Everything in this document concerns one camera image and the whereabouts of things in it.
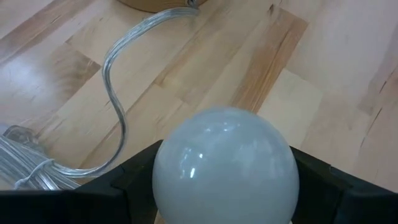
wooden surface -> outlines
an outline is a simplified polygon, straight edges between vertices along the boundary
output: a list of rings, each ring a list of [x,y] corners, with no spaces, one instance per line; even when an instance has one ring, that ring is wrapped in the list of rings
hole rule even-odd
[[[111,81],[129,138],[116,164],[212,106],[268,119],[294,147],[398,192],[398,1],[209,0],[131,44]],[[100,68],[149,16],[113,0],[0,1],[0,122],[72,167],[119,140]]]
[[[160,12],[165,9],[174,7],[189,6],[188,0],[118,0],[125,5],[146,12]],[[197,4],[201,5],[207,0],[197,0]]]

